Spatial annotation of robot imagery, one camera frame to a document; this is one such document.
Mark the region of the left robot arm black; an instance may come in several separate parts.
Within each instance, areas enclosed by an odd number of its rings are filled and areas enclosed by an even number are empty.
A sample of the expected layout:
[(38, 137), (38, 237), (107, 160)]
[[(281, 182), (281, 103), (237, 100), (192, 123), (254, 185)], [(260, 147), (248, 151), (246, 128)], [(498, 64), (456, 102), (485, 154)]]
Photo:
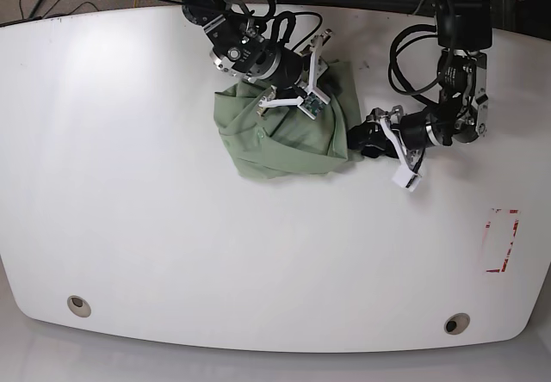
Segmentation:
[[(393, 90), (424, 105), (414, 114), (400, 108), (375, 108), (347, 132), (351, 150), (365, 157), (399, 159), (416, 175), (426, 150), (470, 143), (486, 132), (487, 56), (492, 46), (491, 0), (432, 0), (435, 24), (401, 31), (389, 49), (388, 81)], [(399, 55), (410, 45), (435, 38), (442, 48), (436, 78), (414, 89), (399, 67)]]

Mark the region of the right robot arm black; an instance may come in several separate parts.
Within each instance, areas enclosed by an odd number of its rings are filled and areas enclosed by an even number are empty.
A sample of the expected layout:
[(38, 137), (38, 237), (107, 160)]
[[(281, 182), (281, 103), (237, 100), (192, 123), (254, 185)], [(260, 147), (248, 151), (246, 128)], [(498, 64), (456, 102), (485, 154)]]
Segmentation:
[(314, 120), (329, 105), (331, 98), (318, 81), (328, 70), (321, 53), (331, 30), (313, 30), (289, 48), (298, 13), (277, 13), (275, 0), (267, 0), (265, 15), (255, 15), (242, 0), (181, 1), (186, 19), (202, 27), (212, 43), (211, 58), (219, 71), (268, 85), (258, 115), (292, 107)]

